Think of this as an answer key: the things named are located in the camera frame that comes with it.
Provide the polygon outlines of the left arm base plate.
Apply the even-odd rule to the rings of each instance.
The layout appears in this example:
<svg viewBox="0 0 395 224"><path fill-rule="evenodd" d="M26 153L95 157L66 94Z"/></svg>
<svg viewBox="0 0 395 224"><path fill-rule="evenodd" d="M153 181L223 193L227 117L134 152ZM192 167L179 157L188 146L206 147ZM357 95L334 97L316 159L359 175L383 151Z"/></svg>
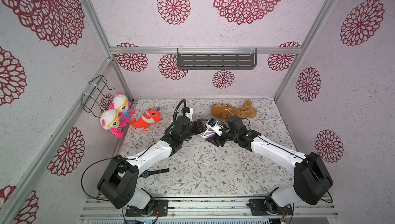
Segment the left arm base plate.
<svg viewBox="0 0 395 224"><path fill-rule="evenodd" d="M143 209L134 206L127 206L126 217L163 217L168 214L169 201L165 199L150 200Z"/></svg>

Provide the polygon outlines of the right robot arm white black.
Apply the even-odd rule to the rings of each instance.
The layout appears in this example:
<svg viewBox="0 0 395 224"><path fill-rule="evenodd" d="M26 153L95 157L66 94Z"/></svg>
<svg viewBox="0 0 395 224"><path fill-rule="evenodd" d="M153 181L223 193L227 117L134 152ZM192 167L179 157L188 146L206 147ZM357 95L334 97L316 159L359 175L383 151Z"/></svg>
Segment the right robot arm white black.
<svg viewBox="0 0 395 224"><path fill-rule="evenodd" d="M292 174L293 182L275 188L265 197L268 212L275 213L279 208L300 201L316 205L333 186L333 179L320 155L314 152L305 154L279 145L246 127L238 116L231 116L222 123L208 120L201 137L217 147L233 141L241 148L274 161Z"/></svg>

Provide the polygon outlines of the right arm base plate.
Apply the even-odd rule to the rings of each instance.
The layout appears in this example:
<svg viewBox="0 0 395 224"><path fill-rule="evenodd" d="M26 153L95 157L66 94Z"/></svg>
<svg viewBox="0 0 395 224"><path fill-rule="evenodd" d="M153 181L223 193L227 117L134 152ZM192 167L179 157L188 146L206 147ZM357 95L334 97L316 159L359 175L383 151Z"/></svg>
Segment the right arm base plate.
<svg viewBox="0 0 395 224"><path fill-rule="evenodd" d="M275 215L275 216L288 216L294 213L293 207L287 205L285 207L279 207L274 202L268 201L264 198L250 199L246 204L252 213L252 216L264 216L264 215Z"/></svg>

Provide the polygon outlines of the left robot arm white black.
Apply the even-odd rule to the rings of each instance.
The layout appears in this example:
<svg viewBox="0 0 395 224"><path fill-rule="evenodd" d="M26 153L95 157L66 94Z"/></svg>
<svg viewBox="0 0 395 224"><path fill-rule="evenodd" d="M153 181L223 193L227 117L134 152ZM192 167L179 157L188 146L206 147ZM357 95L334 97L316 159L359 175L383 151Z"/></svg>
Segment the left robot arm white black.
<svg viewBox="0 0 395 224"><path fill-rule="evenodd" d="M136 187L139 176L154 164L177 153L183 142L192 136L214 136L216 126L218 123L213 118L191 121L188 117L178 117L172 123L171 131L166 132L147 150L134 156L117 155L110 159L97 184L97 190L117 209L130 206L144 211L146 215L151 213L154 209L154 197Z"/></svg>

